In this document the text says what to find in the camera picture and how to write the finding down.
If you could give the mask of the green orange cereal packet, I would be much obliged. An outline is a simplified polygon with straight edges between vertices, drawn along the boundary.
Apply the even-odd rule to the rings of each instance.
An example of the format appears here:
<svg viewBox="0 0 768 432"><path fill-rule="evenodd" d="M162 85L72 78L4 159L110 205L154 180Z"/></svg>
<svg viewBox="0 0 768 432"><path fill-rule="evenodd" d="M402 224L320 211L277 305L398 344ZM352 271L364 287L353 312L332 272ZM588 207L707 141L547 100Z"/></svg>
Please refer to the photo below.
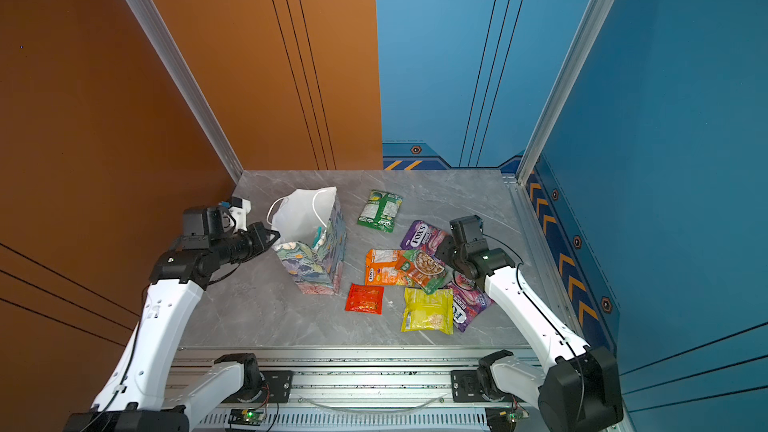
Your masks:
<svg viewBox="0 0 768 432"><path fill-rule="evenodd" d="M446 280L446 268L420 249L403 251L398 268L428 295L440 289Z"/></svg>

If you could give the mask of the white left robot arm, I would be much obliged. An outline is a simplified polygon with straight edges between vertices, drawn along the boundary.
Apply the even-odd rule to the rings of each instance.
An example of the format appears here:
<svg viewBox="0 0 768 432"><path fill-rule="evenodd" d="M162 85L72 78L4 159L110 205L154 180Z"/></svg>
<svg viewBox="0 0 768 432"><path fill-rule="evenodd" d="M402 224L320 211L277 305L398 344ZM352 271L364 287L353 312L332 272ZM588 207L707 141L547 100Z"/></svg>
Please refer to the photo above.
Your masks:
<svg viewBox="0 0 768 432"><path fill-rule="evenodd" d="M230 396L261 398L265 379L252 353L219 357L172 399L165 389L184 330L214 273L252 260L279 237L260 222L228 234L180 237L153 268L137 325L113 374L88 411L68 418L65 430L191 431Z"/></svg>

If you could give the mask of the floral paper gift bag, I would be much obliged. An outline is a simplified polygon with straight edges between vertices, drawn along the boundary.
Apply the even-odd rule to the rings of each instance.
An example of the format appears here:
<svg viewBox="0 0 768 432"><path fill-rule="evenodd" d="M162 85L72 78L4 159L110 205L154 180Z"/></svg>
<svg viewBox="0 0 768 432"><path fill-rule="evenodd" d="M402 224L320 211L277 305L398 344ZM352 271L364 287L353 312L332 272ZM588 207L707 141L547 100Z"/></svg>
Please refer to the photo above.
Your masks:
<svg viewBox="0 0 768 432"><path fill-rule="evenodd" d="M280 235L273 250L299 290L338 294L347 233L337 189L296 189L275 200L266 219Z"/></svg>

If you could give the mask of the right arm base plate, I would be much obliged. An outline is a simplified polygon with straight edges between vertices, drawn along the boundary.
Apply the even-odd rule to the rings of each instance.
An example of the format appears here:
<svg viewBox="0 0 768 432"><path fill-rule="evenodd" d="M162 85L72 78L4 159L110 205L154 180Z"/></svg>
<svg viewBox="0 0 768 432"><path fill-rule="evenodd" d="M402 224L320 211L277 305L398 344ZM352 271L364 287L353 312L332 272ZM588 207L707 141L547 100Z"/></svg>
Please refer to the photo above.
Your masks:
<svg viewBox="0 0 768 432"><path fill-rule="evenodd" d="M520 381L498 381L489 369L450 372L452 399L456 403L527 403L530 394Z"/></svg>

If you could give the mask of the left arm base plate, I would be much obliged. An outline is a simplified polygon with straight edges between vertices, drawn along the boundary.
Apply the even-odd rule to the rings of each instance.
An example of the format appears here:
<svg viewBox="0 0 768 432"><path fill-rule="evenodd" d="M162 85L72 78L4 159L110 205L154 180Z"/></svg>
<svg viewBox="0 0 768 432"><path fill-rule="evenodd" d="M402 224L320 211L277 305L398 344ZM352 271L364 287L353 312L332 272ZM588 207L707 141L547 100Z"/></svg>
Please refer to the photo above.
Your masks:
<svg viewBox="0 0 768 432"><path fill-rule="evenodd" d="M231 378L216 379L213 391L223 404L285 404L291 394L293 379L294 373L288 370L261 371L257 379L246 372L240 385Z"/></svg>

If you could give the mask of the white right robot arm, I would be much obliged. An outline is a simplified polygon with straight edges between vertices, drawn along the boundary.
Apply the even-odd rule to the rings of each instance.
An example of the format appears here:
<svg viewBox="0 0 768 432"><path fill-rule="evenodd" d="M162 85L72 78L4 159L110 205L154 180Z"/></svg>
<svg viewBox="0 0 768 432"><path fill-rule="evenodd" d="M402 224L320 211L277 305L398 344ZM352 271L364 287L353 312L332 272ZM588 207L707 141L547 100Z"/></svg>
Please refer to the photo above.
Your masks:
<svg viewBox="0 0 768 432"><path fill-rule="evenodd" d="M538 359L512 352L478 362L479 392L491 401L520 399L541 414L551 431L602 431L624 418L618 364L561 321L524 279L519 254L491 248L477 215L454 219L437 256L485 293L512 320Z"/></svg>

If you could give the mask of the yellow snack packet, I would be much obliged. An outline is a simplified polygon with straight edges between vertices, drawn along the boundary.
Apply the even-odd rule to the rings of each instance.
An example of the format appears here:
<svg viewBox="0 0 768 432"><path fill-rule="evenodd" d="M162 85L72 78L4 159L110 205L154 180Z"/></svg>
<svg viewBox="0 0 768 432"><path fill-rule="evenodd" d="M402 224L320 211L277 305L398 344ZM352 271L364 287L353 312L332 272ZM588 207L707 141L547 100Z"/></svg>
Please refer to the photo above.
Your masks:
<svg viewBox="0 0 768 432"><path fill-rule="evenodd" d="M427 294L422 289L404 290L402 332L439 331L453 334L453 291L439 289Z"/></svg>

